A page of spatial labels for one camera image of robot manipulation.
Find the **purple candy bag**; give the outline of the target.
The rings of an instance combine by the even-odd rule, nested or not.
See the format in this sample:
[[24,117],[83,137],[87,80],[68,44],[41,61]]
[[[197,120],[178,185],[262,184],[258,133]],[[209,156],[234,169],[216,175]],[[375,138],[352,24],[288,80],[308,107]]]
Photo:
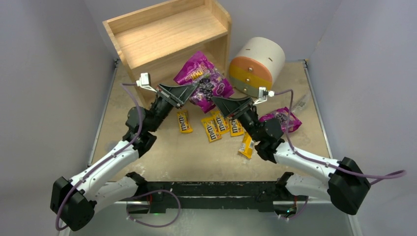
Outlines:
[[294,115],[293,112],[290,112],[289,108],[283,107],[276,110],[273,110],[262,117],[259,118],[260,122],[277,118],[281,124],[281,130],[283,132],[292,133],[302,125],[302,122]]
[[204,113],[214,109],[212,97],[229,98],[234,94],[229,81],[201,51],[197,51],[187,60],[174,77],[174,81],[178,85],[197,84],[197,89],[189,100],[199,106]]

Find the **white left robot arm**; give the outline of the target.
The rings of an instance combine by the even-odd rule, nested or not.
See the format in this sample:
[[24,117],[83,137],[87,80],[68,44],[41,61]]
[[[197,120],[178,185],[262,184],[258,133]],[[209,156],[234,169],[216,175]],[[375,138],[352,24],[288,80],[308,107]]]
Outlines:
[[126,134],[116,146],[100,160],[79,174],[66,179],[59,177],[53,183],[50,209],[56,214],[55,228],[77,231],[105,207],[125,198],[133,197],[145,183],[137,173],[127,174],[121,180],[109,184],[111,177],[128,164],[141,158],[156,141],[153,133],[160,127],[172,109],[182,108],[197,85],[167,86],[159,84],[150,109],[134,102],[127,115]]

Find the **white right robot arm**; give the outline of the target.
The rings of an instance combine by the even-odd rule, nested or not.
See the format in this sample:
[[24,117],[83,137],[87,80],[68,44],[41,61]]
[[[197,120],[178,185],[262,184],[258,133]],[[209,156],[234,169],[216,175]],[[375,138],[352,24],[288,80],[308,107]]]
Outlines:
[[292,147],[289,140],[283,139],[280,119],[260,121],[250,97],[214,96],[212,101],[225,118],[241,123],[256,143],[254,148],[263,160],[289,166],[311,176],[301,178],[295,174],[284,174],[281,185],[288,193],[331,201],[340,211],[357,214],[371,184],[354,160],[348,157],[329,159]]

